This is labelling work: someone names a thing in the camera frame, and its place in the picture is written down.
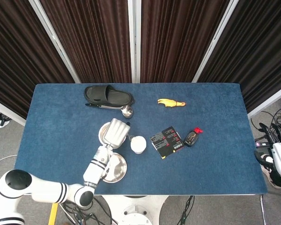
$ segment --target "slide sandal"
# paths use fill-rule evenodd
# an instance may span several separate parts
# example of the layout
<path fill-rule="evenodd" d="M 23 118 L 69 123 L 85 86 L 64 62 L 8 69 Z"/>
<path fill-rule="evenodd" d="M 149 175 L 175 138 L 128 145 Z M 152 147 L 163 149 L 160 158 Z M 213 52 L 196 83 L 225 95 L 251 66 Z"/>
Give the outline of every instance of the slide sandal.
<path fill-rule="evenodd" d="M 90 103 L 87 105 L 95 107 L 122 107 L 133 103 L 130 93 L 115 90 L 111 85 L 89 86 L 84 90 L 84 97 Z"/>

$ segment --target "brown curtain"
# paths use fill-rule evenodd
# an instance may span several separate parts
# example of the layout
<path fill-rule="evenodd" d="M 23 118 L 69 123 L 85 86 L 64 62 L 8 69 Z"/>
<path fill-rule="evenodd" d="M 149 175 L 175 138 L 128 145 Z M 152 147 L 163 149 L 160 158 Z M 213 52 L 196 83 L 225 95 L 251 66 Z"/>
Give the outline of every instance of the brown curtain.
<path fill-rule="evenodd" d="M 281 0 L 240 1 L 199 82 L 240 83 L 250 112 L 281 89 Z"/>
<path fill-rule="evenodd" d="M 0 0 L 0 103 L 26 118 L 38 83 L 73 79 L 27 0 Z"/>
<path fill-rule="evenodd" d="M 191 82 L 228 0 L 142 0 L 140 81 Z"/>
<path fill-rule="evenodd" d="M 131 82 L 127 0 L 41 3 L 81 82 Z"/>

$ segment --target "yellow rubber chicken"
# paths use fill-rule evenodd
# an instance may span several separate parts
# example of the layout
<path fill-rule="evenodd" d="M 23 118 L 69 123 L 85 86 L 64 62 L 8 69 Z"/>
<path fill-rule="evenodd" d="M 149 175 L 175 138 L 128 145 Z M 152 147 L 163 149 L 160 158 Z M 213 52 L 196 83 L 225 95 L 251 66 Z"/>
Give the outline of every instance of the yellow rubber chicken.
<path fill-rule="evenodd" d="M 185 106 L 185 102 L 177 102 L 175 100 L 167 99 L 167 98 L 161 98 L 158 101 L 158 104 L 164 104 L 165 107 L 175 107 L 175 106 Z"/>

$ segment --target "blue carpet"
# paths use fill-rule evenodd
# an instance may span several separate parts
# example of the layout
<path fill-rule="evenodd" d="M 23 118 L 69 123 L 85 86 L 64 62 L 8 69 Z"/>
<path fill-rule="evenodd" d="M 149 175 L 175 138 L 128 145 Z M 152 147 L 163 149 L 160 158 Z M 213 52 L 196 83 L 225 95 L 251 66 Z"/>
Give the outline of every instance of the blue carpet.
<path fill-rule="evenodd" d="M 135 115 L 91 108 L 83 96 L 90 84 L 39 84 L 35 88 L 19 148 L 16 169 L 46 180 L 83 184 L 82 175 L 100 142 L 100 127 L 117 118 L 131 123 L 131 135 L 147 140 L 137 155 L 128 140 L 115 152 L 127 161 L 118 183 L 100 182 L 96 194 L 232 195 L 266 193 L 240 87 L 234 83 L 115 83 L 130 92 Z M 165 108 L 159 98 L 185 101 Z M 183 139 L 192 129 L 204 133 L 191 148 L 164 160 L 150 137 L 173 126 Z"/>

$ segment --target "red cap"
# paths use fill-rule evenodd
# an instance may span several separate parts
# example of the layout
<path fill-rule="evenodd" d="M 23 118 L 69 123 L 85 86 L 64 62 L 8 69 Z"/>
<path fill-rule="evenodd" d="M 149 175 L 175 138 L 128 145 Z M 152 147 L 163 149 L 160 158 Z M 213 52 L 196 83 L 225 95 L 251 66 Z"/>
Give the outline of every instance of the red cap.
<path fill-rule="evenodd" d="M 203 130 L 201 130 L 199 127 L 196 127 L 194 129 L 194 132 L 196 132 L 197 134 L 203 133 Z"/>

